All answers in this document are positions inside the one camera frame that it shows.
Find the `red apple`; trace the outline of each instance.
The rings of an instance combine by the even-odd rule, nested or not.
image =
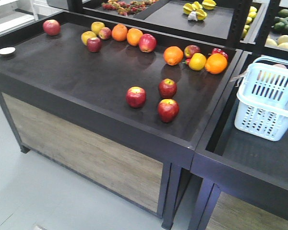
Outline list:
[[[200,53],[201,49],[196,45],[188,45],[184,49],[184,55],[186,58],[192,58],[193,54]]]
[[[158,105],[158,114],[164,123],[171,122],[179,112],[179,105],[173,99],[163,99]]]
[[[157,46],[157,40],[151,34],[143,34],[139,41],[139,48],[144,53],[153,52]]]
[[[102,40],[108,40],[109,38],[112,37],[112,31],[110,28],[108,27],[103,27],[99,33],[98,33],[98,37],[100,37],[100,39]]]
[[[163,99],[172,98],[177,92],[175,81],[166,78],[159,83],[159,93]]]
[[[146,92],[138,86],[133,86],[127,90],[126,101],[132,108],[141,108],[146,101]]]
[[[99,37],[91,37],[87,40],[86,47],[90,52],[97,53],[102,47],[102,41]]]
[[[50,19],[43,23],[43,29],[50,36],[58,35],[61,31],[61,25],[57,20]]]

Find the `black table top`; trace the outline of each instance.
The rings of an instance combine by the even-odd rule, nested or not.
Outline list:
[[[145,20],[179,30],[227,38],[234,9],[218,6],[212,11],[205,10],[207,12],[205,20],[188,21],[188,15],[183,13],[182,8],[185,3],[187,1],[171,0]]]
[[[154,34],[158,46],[152,53],[142,53],[138,47],[113,39],[103,41],[99,53],[90,53],[81,42],[81,34],[89,30],[87,20],[93,22],[96,19],[83,15],[73,17],[76,19],[62,24],[60,35],[51,37],[45,33],[36,34],[15,45],[14,56],[0,57],[0,81],[5,81],[2,84],[9,84],[8,79],[11,78],[33,86],[36,90],[58,95],[115,120],[119,126],[132,127],[151,138],[166,141],[160,143],[168,145],[161,148],[162,151],[170,149],[172,154],[178,154],[179,157],[179,154],[183,156],[182,147],[188,158],[192,158],[191,150],[195,148],[196,140],[230,78],[240,56],[239,52],[228,50],[231,64],[226,72],[219,75],[212,75],[205,70],[193,71],[182,63],[176,66],[165,64],[163,51],[169,46],[168,42],[181,48],[192,44],[191,41],[166,35]],[[86,21],[85,26],[78,22],[82,19]],[[106,25],[113,27],[110,22],[106,22]],[[200,47],[207,55],[215,46],[203,43]],[[174,99],[180,105],[179,115],[168,124],[161,122],[157,113],[157,105],[161,101],[158,84],[164,78],[172,78],[177,82],[178,92]],[[143,108],[133,109],[127,105],[125,95],[131,86],[140,86],[146,90],[147,101]],[[119,126],[115,128],[123,132],[124,128]],[[101,132],[108,133],[109,137],[112,135],[110,130]],[[143,146],[149,146],[148,140],[141,140],[142,137],[132,138],[136,138]],[[172,144],[179,145],[179,149],[171,148]],[[159,146],[149,147],[160,151]],[[181,160],[181,164],[191,164],[187,163],[187,159]]]
[[[269,141],[235,128],[236,100],[215,153],[288,183],[288,130],[279,141]]]

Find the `metal leg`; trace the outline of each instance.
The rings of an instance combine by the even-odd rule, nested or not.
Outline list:
[[[16,126],[15,126],[15,124],[13,122],[12,116],[11,116],[11,114],[9,112],[9,109],[8,109],[8,107],[7,107],[7,105],[6,105],[5,101],[4,101],[4,98],[3,98],[1,92],[0,92],[0,106],[1,106],[1,108],[3,110],[3,113],[4,113],[5,117],[6,117],[6,119],[9,122],[9,125],[10,125],[10,127],[12,129],[12,132],[13,132],[13,134],[14,134],[17,142],[18,142],[18,145],[20,147],[20,151],[23,152],[23,153],[27,153],[30,149],[28,149],[27,147],[22,145],[19,133],[18,133],[18,131],[16,129]]]
[[[188,230],[206,228],[219,195],[220,189],[218,186],[210,180],[203,179]]]
[[[172,164],[170,169],[168,192],[166,197],[166,203],[163,213],[163,223],[162,223],[162,228],[167,230],[170,230],[173,226],[180,175],[181,175],[181,167]]]
[[[205,208],[205,211],[204,211],[203,216],[201,218],[200,224],[198,226],[198,230],[205,230],[206,229],[207,224],[211,218],[212,212],[215,209],[216,202],[220,197],[220,193],[221,193],[220,188],[216,184],[214,184],[212,191],[211,191],[211,194],[209,196],[207,206]]]

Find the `fruit stand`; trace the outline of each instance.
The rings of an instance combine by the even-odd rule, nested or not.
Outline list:
[[[211,42],[228,47],[238,47],[243,27],[249,14],[250,6],[258,8],[258,18],[261,20],[265,11],[265,3],[252,1],[217,1],[213,10],[205,10],[207,17],[202,21],[188,21],[188,15],[183,14],[183,6],[189,1],[159,0],[136,15],[122,16],[116,11],[101,7],[102,1],[91,0],[83,4],[83,14],[107,18],[120,23],[137,23],[142,28]]]
[[[269,33],[274,36],[270,22],[285,8],[279,0],[219,0],[197,22],[183,11],[191,2],[181,0],[154,1],[127,15],[100,0],[49,2],[70,11],[0,36],[0,49],[16,48],[0,54],[0,105],[22,152],[34,150],[163,218],[165,229],[173,224],[189,172],[203,179],[190,230],[206,228],[221,192],[288,219],[288,132],[273,143],[238,131],[231,80],[260,54],[288,60],[288,50],[264,45]],[[254,15],[250,6],[256,17],[241,39]],[[50,19],[60,30],[45,28]],[[93,23],[112,34],[92,35]],[[157,45],[119,41],[121,35],[113,35],[118,25],[141,30]],[[98,45],[94,36],[102,40]],[[200,52],[189,48],[198,58],[184,64],[189,45]],[[222,61],[208,61],[212,56]],[[225,70],[213,74],[200,62],[225,63]],[[168,78],[177,84],[171,97],[179,104],[170,121],[159,111],[167,100],[160,84]],[[145,100],[134,104],[131,94],[142,89]]]
[[[47,19],[60,22],[58,35],[43,31]],[[242,51],[141,28],[158,41],[153,52],[109,39],[92,53],[81,34],[96,21],[111,29],[117,25],[63,11],[1,36],[0,49],[16,51],[0,55],[0,105],[23,152],[34,150],[154,215],[172,218],[183,171],[191,167]],[[222,48],[226,70],[215,75],[165,63],[167,47],[189,44],[205,55]],[[164,123],[156,109],[158,84],[169,76],[177,82],[180,112]],[[143,108],[126,103],[134,85],[146,90]],[[171,221],[163,227],[170,228]]]
[[[244,51],[234,75],[243,73],[257,57]],[[239,100],[234,83],[224,90],[224,100],[216,106],[195,149],[191,172],[202,177],[203,182],[189,230],[206,229],[221,194],[288,220],[288,130],[280,141],[273,142],[236,129]],[[234,218],[243,219],[238,214]],[[223,220],[217,219],[212,223],[222,225]],[[250,223],[238,224],[247,229]],[[279,227],[288,229],[288,225]]]
[[[284,29],[288,27],[288,6],[280,5],[279,0],[272,1],[267,12],[269,14],[264,16],[262,23],[257,24],[255,32],[247,38],[246,49],[288,60],[288,30]]]

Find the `wood grain panel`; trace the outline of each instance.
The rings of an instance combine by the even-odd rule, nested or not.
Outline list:
[[[206,230],[288,230],[288,221],[222,192]]]
[[[24,144],[157,212],[163,164],[3,94]]]

